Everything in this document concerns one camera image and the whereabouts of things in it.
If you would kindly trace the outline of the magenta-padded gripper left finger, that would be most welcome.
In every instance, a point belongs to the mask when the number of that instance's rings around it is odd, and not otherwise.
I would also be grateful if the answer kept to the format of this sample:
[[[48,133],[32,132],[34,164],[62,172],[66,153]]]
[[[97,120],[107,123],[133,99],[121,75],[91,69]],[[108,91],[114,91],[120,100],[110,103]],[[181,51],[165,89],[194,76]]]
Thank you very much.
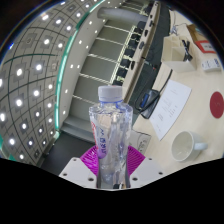
[[[80,158],[72,157],[59,176],[84,188],[97,188],[99,171],[96,147],[88,149]]]

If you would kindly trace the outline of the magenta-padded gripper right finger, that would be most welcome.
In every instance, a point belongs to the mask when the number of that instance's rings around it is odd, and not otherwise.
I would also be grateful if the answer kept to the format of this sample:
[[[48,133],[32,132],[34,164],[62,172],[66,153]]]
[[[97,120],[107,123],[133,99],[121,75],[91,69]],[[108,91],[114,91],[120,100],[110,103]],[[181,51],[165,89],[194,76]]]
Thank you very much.
[[[164,171],[152,158],[145,157],[132,146],[127,153],[127,187],[140,188],[164,176]]]

